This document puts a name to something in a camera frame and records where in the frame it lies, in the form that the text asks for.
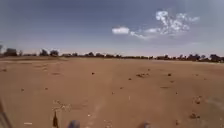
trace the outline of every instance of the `white cloud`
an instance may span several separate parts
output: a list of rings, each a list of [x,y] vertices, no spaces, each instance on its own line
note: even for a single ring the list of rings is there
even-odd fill
[[[127,27],[117,27],[112,29],[113,34],[120,34],[120,35],[127,35],[129,34],[129,31],[130,29]]]
[[[190,17],[185,13],[178,13],[175,16],[170,16],[167,11],[156,12],[156,20],[161,22],[160,27],[148,28],[143,31],[131,31],[127,27],[113,28],[114,34],[126,34],[137,37],[139,39],[153,39],[163,35],[181,36],[190,29],[191,23],[197,23],[200,17]]]
[[[138,38],[140,38],[140,39],[144,39],[144,40],[148,39],[147,36],[143,36],[143,35],[141,35],[141,34],[136,34],[135,32],[132,32],[132,31],[130,32],[130,35],[131,35],[131,36],[138,37]]]

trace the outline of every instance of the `tree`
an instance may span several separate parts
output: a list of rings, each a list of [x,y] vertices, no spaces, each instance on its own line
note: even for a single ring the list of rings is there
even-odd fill
[[[0,54],[2,53],[3,46],[0,44]]]
[[[7,48],[4,56],[17,56],[17,51],[14,48]]]
[[[89,56],[89,57],[94,57],[93,52],[88,53],[88,56]]]
[[[221,58],[219,56],[217,56],[216,54],[211,54],[210,58],[211,58],[212,62],[219,62],[219,61],[221,61]]]
[[[48,52],[44,49],[40,52],[39,56],[49,56]]]
[[[50,56],[56,57],[58,56],[59,52],[57,50],[50,51]]]
[[[78,56],[78,53],[72,53],[72,56],[74,57],[74,56]]]
[[[187,58],[187,60],[191,60],[191,61],[199,61],[200,60],[200,56],[198,54],[192,55],[190,54]]]
[[[23,51],[22,50],[19,51],[19,56],[23,56]]]
[[[96,53],[96,57],[104,57],[104,55],[101,53]]]
[[[205,55],[201,55],[201,59],[204,60],[206,58]]]

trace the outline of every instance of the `tree line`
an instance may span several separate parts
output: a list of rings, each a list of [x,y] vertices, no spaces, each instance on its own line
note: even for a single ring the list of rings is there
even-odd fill
[[[59,55],[59,52],[57,50],[51,50],[48,52],[47,50],[42,49],[39,54],[33,53],[33,54],[23,54],[22,51],[17,51],[14,48],[7,48],[5,52],[1,54],[2,46],[0,45],[0,56],[7,57],[7,56],[51,56],[51,57],[95,57],[95,58],[120,58],[120,59],[146,59],[146,60],[179,60],[179,61],[198,61],[198,62],[219,62],[224,63],[224,57],[218,56],[216,54],[211,54],[209,57],[206,57],[205,55],[199,55],[199,54],[190,54],[188,56],[180,55],[179,57],[169,57],[168,55],[164,56],[122,56],[122,55],[113,55],[113,54],[102,54],[102,53],[96,53],[89,52],[84,55],[80,55],[78,53],[67,53]]]

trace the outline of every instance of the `blue sky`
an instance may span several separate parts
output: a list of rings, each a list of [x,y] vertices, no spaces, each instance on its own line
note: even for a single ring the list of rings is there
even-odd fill
[[[24,52],[224,56],[223,6],[223,0],[1,0],[0,43]]]

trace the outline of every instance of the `dirt road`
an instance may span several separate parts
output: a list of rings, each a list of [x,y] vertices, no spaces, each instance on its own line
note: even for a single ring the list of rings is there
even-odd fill
[[[0,97],[15,128],[224,127],[224,65],[119,59],[0,61]]]

